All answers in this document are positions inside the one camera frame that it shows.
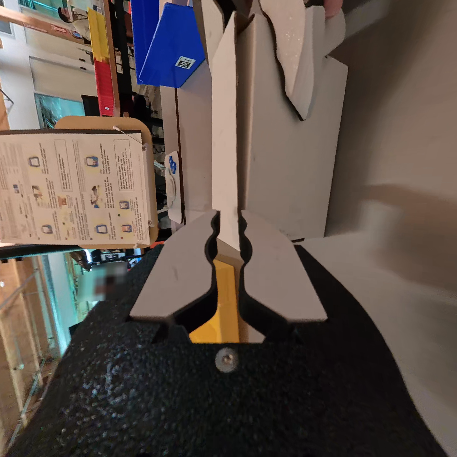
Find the white cardboard box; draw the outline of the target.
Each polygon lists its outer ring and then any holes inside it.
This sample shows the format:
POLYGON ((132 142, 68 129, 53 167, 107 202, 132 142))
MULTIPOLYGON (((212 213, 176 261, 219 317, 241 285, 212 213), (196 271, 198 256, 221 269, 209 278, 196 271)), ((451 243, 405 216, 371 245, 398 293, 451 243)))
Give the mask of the white cardboard box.
POLYGON ((289 240, 324 236, 348 68, 324 58, 310 116, 284 95, 271 26, 254 14, 237 33, 234 12, 211 69, 212 195, 219 239, 239 250, 246 209, 289 240))

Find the white clip tag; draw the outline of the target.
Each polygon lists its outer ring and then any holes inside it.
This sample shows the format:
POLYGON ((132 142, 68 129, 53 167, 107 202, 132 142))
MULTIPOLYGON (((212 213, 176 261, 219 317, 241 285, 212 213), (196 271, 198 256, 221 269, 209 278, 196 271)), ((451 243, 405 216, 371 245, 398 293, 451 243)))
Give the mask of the white clip tag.
POLYGON ((165 156, 165 186, 167 195, 168 217, 177 224, 183 224, 184 197, 181 184, 180 157, 178 151, 173 151, 165 156))

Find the yellow and red stacked panels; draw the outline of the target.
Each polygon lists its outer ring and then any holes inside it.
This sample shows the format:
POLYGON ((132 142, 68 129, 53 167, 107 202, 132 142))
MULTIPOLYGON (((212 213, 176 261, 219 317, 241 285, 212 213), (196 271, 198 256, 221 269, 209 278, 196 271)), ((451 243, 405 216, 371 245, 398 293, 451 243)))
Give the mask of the yellow and red stacked panels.
POLYGON ((100 115, 118 117, 117 67, 108 24, 105 15, 91 8, 88 9, 88 22, 100 115))

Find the yellow plastic bin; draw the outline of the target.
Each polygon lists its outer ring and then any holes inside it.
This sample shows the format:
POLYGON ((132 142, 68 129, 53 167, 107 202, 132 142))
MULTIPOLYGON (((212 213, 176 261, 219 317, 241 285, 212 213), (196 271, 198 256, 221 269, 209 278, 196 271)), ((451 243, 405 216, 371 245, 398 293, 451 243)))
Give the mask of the yellow plastic bin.
POLYGON ((218 309, 205 324, 191 332, 194 344, 239 343, 237 294, 234 267, 214 260, 218 286, 218 309))

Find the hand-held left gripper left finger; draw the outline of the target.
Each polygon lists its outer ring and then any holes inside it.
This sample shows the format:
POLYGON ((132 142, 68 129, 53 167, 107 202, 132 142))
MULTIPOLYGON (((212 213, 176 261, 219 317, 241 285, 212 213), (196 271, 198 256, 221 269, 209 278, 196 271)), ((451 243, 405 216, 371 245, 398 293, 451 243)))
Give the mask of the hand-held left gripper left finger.
POLYGON ((141 322, 196 330, 218 309, 214 259, 220 212, 210 210, 175 232, 165 243, 130 311, 141 322))

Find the printed instruction sheet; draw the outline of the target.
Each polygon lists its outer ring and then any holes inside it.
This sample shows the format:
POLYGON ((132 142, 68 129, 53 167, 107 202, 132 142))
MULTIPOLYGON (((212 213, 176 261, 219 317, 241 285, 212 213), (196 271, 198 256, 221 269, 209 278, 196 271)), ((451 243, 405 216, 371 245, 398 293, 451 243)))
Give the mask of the printed instruction sheet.
POLYGON ((5 131, 3 243, 146 246, 155 225, 140 130, 5 131))

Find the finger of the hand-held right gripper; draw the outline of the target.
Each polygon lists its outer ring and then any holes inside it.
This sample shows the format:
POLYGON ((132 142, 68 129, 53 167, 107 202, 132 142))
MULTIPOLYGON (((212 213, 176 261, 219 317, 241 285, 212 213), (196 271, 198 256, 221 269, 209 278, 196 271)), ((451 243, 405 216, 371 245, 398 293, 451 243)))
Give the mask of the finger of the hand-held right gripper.
POLYGON ((332 17, 325 17, 322 5, 314 7, 314 44, 322 57, 330 54, 345 39, 346 20, 342 9, 332 17))
POLYGON ((262 13, 273 28, 284 93, 301 121, 310 114, 315 83, 315 5, 307 3, 260 1, 262 13))

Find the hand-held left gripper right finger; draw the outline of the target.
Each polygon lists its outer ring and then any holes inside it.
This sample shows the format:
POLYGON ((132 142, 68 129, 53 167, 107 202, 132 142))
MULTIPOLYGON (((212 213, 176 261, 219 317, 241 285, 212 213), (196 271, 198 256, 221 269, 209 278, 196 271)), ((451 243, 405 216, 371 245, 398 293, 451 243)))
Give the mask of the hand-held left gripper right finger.
POLYGON ((289 336, 298 325, 325 322, 328 315, 294 244, 248 210, 238 222, 242 319, 263 336, 289 336))

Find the brown cardboard backing board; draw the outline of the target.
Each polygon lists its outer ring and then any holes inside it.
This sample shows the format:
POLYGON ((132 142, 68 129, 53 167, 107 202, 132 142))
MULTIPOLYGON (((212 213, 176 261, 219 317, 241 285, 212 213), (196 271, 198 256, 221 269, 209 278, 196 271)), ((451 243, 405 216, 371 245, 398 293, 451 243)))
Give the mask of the brown cardboard backing board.
POLYGON ((155 186, 154 154, 153 154, 153 137, 147 126, 140 120, 130 117, 92 117, 92 116, 66 116, 61 118, 55 124, 55 129, 67 130, 112 130, 114 127, 122 131, 140 131, 141 141, 144 145, 143 166, 146 183, 148 185, 148 223, 149 223, 149 243, 138 243, 136 247, 146 248, 158 240, 158 213, 155 186))

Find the blue plastic bin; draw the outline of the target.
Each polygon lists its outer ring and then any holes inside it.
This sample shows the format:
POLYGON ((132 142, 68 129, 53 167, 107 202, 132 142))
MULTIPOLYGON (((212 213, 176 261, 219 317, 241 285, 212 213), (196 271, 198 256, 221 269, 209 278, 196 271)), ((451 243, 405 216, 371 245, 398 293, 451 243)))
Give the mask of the blue plastic bin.
POLYGON ((192 1, 131 1, 137 84, 181 88, 205 60, 192 1))

